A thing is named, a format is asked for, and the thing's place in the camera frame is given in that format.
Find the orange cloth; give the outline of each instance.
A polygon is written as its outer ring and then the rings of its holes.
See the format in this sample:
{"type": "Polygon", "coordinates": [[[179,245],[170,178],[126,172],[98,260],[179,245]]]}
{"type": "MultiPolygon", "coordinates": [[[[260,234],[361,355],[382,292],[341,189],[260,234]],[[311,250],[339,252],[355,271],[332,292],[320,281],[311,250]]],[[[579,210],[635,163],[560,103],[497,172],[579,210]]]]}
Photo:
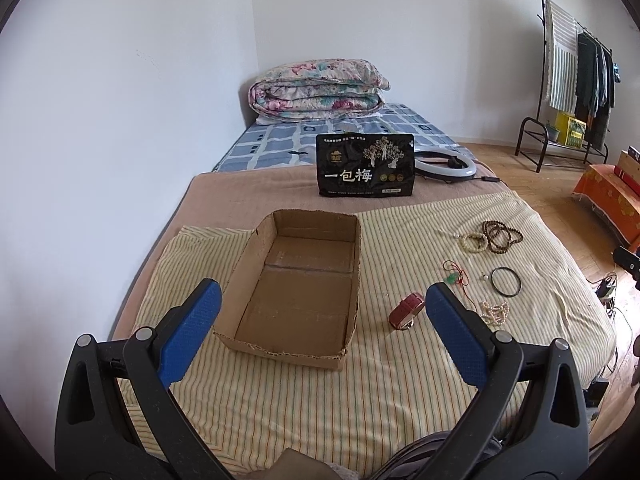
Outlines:
{"type": "Polygon", "coordinates": [[[593,164],[574,193],[587,196],[601,209],[635,253],[640,248],[640,196],[613,173],[614,166],[593,164]]]}

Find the blue plaid bed sheet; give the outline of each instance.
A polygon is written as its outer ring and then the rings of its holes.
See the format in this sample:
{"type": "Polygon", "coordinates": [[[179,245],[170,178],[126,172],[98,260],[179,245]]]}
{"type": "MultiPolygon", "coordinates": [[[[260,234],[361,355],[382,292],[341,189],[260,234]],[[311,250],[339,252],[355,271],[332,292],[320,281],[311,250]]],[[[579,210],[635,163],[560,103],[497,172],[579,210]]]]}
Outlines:
{"type": "Polygon", "coordinates": [[[316,163],[316,135],[330,132],[362,134],[414,134],[416,149],[433,147],[473,154],[437,129],[424,117],[401,104],[386,104],[381,117],[254,124],[236,140],[213,171],[283,168],[316,163]]]}

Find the folded quilt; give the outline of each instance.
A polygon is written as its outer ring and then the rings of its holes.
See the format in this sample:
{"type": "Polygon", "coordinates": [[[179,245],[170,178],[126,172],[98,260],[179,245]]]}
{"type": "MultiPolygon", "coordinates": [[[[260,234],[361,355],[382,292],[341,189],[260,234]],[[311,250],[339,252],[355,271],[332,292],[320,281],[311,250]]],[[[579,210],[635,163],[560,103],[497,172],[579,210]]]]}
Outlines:
{"type": "Polygon", "coordinates": [[[318,59],[265,72],[249,90],[249,105],[281,121],[366,117],[383,107],[389,87],[369,61],[318,59]]]}

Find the bed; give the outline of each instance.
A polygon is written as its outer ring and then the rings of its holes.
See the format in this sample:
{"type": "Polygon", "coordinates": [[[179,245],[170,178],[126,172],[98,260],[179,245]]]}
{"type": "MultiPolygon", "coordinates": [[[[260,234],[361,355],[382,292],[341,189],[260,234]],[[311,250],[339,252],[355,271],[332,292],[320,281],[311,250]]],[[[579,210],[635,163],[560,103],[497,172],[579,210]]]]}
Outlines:
{"type": "MultiPolygon", "coordinates": [[[[492,172],[479,166],[478,176],[484,174],[492,172]]],[[[419,319],[402,333],[386,322],[404,294],[445,277],[444,258],[465,266],[473,277],[470,294],[478,299],[487,294],[478,279],[482,272],[499,262],[523,267],[526,294],[514,299],[505,329],[523,342],[567,339],[584,385],[612,354],[614,332],[577,264],[540,216],[503,183],[449,185],[418,178],[411,197],[324,198],[318,195],[315,167],[304,163],[195,177],[137,277],[114,338],[154,325],[201,277],[224,287],[250,230],[280,208],[360,215],[358,324],[341,372],[233,352],[209,333],[172,391],[232,473],[267,468],[293,447],[367,475],[416,438],[455,425],[474,389],[462,383],[428,320],[419,319]],[[471,229],[487,215],[517,225],[523,243],[503,257],[462,253],[447,235],[452,225],[471,229]]],[[[460,290],[455,293],[462,298],[460,290]]],[[[141,440],[159,452],[126,384],[123,393],[141,440]]],[[[503,430],[523,395],[519,386],[503,430]]]]}
{"type": "Polygon", "coordinates": [[[316,135],[329,132],[413,134],[416,148],[457,150],[473,157],[436,126],[403,104],[386,104],[380,116],[361,119],[253,124],[236,140],[214,171],[258,170],[314,164],[316,135]]]}

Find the striped cloth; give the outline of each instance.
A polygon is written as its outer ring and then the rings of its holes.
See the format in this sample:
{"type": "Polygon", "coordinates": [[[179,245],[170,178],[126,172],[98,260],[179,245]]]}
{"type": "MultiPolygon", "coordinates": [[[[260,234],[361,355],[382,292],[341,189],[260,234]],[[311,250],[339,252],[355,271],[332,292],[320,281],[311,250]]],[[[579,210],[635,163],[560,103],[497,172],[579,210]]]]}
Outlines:
{"type": "MultiPolygon", "coordinates": [[[[475,394],[460,378],[428,318],[405,332],[387,316],[410,292],[424,292],[461,264],[467,292],[478,304],[500,303],[480,276],[498,266],[517,269],[522,292],[509,300],[504,329],[517,340],[572,345],[587,385],[607,362],[615,336],[576,263],[540,216],[513,192],[457,198],[358,214],[362,223],[358,322],[340,372],[288,365],[226,348],[209,333],[185,378],[172,392],[218,459],[232,472],[271,466],[292,447],[363,475],[396,451],[430,433],[450,430],[475,394]],[[519,229],[524,241],[506,254],[469,254],[453,233],[475,231],[496,219],[519,229]]],[[[185,227],[154,270],[136,327],[155,325],[184,301],[201,278],[225,287],[250,231],[185,227]]],[[[456,288],[456,295],[472,307],[456,288]]],[[[129,383],[126,405],[140,437],[159,452],[129,383]]],[[[502,429],[524,396],[516,388],[502,429]]]]}
{"type": "Polygon", "coordinates": [[[577,103],[578,29],[574,17],[558,4],[546,0],[546,101],[572,114],[577,103]]]}

